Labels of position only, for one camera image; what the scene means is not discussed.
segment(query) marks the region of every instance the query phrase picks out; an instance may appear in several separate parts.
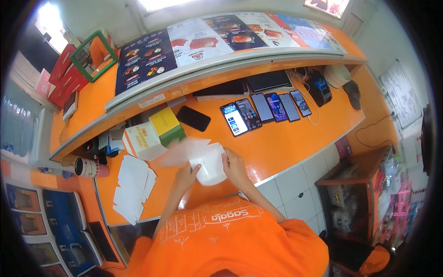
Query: person's right hand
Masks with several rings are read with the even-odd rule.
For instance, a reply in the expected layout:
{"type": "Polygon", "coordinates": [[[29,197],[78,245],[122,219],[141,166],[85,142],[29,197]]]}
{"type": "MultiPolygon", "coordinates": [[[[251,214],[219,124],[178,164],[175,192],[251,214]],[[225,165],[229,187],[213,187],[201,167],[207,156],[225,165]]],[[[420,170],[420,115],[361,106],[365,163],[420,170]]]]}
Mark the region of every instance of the person's right hand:
{"type": "Polygon", "coordinates": [[[241,191],[250,186],[253,187],[254,184],[248,177],[243,158],[229,148],[224,149],[226,154],[222,154],[221,159],[223,161],[223,171],[225,172],[229,181],[231,181],[234,186],[241,191]]]}

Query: orange cloth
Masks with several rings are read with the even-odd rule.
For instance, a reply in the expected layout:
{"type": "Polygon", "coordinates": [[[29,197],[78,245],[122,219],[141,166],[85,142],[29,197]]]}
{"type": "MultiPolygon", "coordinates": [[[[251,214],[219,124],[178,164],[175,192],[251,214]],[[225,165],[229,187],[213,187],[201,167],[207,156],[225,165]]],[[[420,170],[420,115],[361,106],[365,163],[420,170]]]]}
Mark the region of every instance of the orange cloth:
{"type": "Polygon", "coordinates": [[[176,211],[150,248],[146,238],[139,240],[127,276],[208,277],[228,269],[238,276],[315,277],[329,261],[326,244],[305,222],[278,224],[240,196],[176,211]]]}
{"type": "Polygon", "coordinates": [[[363,262],[358,273],[365,276],[379,272],[386,267],[390,258],[389,252],[384,247],[377,245],[363,262]]]}
{"type": "Polygon", "coordinates": [[[99,37],[95,37],[92,40],[91,46],[89,47],[89,52],[91,53],[91,58],[95,69],[97,69],[104,62],[105,57],[109,55],[108,49],[106,49],[99,37]]]}

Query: mirror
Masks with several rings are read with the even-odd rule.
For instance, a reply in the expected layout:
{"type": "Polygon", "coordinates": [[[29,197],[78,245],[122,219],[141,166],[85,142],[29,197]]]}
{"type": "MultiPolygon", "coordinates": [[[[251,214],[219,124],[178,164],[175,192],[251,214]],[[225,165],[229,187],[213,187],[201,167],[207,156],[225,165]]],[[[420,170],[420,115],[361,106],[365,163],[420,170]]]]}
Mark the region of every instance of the mirror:
{"type": "Polygon", "coordinates": [[[96,31],[88,37],[72,53],[70,59],[90,82],[95,82],[118,62],[116,53],[101,31],[96,31]]]}

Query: hand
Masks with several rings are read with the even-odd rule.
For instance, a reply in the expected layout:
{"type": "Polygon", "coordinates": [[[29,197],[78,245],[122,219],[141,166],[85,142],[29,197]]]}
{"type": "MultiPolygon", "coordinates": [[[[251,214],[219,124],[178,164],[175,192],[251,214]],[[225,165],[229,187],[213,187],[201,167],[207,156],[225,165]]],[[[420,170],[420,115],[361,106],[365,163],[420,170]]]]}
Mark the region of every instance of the hand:
{"type": "Polygon", "coordinates": [[[197,173],[202,167],[201,164],[197,164],[192,170],[190,165],[180,168],[175,175],[173,188],[181,191],[183,194],[192,187],[192,184],[197,178],[197,173]]]}
{"type": "Polygon", "coordinates": [[[250,186],[253,187],[254,184],[249,179],[248,173],[246,173],[243,158],[229,148],[224,149],[226,154],[222,154],[221,159],[223,161],[223,171],[228,179],[241,191],[250,186]]]}

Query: tile floor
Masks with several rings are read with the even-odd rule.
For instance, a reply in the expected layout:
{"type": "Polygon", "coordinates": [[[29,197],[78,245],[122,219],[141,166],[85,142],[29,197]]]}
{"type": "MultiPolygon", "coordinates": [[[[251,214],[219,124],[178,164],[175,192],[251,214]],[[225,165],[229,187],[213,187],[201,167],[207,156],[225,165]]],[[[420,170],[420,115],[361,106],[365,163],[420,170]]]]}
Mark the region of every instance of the tile floor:
{"type": "Polygon", "coordinates": [[[258,190],[287,218],[301,219],[316,233],[326,229],[319,193],[314,182],[340,161],[335,144],[260,185],[258,190]]]}

